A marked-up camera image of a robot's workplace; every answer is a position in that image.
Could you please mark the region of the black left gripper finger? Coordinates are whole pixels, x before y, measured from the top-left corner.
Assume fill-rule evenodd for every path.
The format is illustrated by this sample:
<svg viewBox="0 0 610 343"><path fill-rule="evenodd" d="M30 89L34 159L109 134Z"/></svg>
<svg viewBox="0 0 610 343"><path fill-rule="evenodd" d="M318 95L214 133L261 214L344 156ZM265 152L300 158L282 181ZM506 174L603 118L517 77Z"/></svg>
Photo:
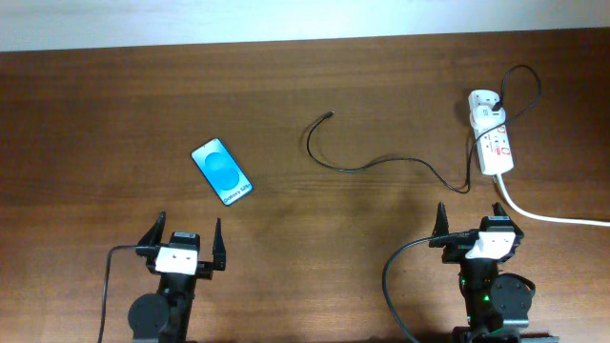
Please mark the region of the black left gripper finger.
<svg viewBox="0 0 610 343"><path fill-rule="evenodd" d="M152 227L140 238L135 253L142 257L156 257L161 247L161 238L165 228L166 213L161 212Z"/></svg>
<svg viewBox="0 0 610 343"><path fill-rule="evenodd" d="M213 269L215 271L226 270L226 248L222 236L221 218L218 217L214 229L213 238Z"/></svg>

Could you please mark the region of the blue screen smartphone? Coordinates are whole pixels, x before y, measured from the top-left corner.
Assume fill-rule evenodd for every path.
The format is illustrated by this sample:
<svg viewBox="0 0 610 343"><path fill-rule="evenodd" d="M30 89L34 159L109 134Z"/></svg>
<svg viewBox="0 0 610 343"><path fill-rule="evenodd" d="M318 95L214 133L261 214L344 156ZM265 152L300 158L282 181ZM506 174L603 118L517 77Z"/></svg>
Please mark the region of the blue screen smartphone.
<svg viewBox="0 0 610 343"><path fill-rule="evenodd" d="M249 177L219 138L195 149L191 158L223 205L229 207L254 190Z"/></svg>

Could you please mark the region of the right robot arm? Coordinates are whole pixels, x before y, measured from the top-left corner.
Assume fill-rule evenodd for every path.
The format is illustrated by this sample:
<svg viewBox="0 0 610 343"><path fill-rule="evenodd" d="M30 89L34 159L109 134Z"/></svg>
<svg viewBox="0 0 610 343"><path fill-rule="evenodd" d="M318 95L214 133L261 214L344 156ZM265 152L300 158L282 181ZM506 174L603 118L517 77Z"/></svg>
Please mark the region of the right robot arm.
<svg viewBox="0 0 610 343"><path fill-rule="evenodd" d="M543 343L559 342L550 333L526 333L528 313L536 294L531 280L499 271L516 253L523 231L496 203L476 229L449 232L443 203L437 205L431 248L441 248L444 264L458 264L458 288L464 298L468 325L453 328L452 342Z"/></svg>

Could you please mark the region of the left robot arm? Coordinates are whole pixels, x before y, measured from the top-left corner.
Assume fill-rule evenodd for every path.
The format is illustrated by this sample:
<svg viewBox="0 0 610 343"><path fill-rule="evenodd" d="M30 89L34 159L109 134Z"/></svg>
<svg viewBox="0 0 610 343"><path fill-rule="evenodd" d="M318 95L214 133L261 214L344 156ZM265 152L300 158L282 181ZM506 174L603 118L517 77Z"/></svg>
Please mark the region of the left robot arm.
<svg viewBox="0 0 610 343"><path fill-rule="evenodd" d="M161 212L135 248L149 272L160 279L154 293L139 296L130 307L128 322L134 342L185 342L196 282L211 280L214 272L226 269L220 219L215 223L211 261L199 259L201 238L197 233L173 232L163 244L165 223L166 214Z"/></svg>

